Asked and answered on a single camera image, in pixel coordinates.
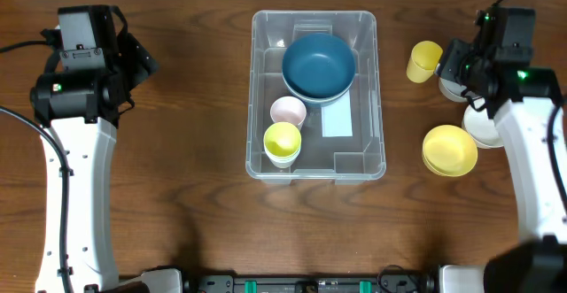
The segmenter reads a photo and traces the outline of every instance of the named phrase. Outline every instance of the blue bowl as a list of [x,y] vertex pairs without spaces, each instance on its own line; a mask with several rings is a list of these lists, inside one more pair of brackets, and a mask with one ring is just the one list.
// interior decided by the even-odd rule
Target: blue bowl
[[298,98],[325,104],[343,96],[353,84],[356,63],[346,43],[315,33],[294,42],[283,55],[285,85]]

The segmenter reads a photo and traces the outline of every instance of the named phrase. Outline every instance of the green strip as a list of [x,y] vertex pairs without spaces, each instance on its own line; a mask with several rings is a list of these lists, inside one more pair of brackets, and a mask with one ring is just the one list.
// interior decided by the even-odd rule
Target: green strip
[[361,281],[360,293],[372,293],[372,283],[369,281]]
[[245,282],[245,293],[256,293],[256,281]]

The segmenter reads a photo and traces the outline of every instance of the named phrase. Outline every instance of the white paper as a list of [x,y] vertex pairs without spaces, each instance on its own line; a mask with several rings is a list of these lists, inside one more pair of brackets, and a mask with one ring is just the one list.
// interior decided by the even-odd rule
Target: white paper
[[332,104],[321,108],[321,125],[323,137],[353,136],[350,90]]

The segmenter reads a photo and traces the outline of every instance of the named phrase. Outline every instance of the wood grain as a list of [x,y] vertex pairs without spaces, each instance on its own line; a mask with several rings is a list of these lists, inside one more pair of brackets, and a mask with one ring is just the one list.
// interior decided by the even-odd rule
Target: wood grain
[[[57,8],[117,4],[161,69],[134,90],[112,172],[114,256],[123,275],[176,263],[194,274],[371,274],[386,264],[482,264],[517,242],[504,150],[441,178],[423,166],[425,133],[459,125],[465,106],[405,68],[416,42],[471,39],[493,0],[0,0],[0,44],[39,38]],[[509,0],[538,11],[534,64],[567,80],[567,0]],[[377,17],[388,169],[361,186],[266,186],[245,172],[252,16],[262,9],[367,10]],[[32,117],[29,89],[49,50],[0,55],[0,104]],[[33,291],[41,264],[40,141],[2,116],[0,291]]]

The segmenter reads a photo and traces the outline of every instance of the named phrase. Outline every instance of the gray plastic container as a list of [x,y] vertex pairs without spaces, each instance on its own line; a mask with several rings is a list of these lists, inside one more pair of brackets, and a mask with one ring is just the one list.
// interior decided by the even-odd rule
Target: gray plastic container
[[[353,51],[356,75],[347,94],[352,136],[323,137],[322,107],[308,105],[301,128],[301,153],[291,167],[280,169],[270,162],[262,139],[272,125],[271,104],[281,96],[291,96],[282,76],[285,50],[311,33],[340,37]],[[328,179],[336,184],[358,184],[382,177],[385,170],[374,15],[364,11],[257,12],[252,18],[246,171],[266,183]]]

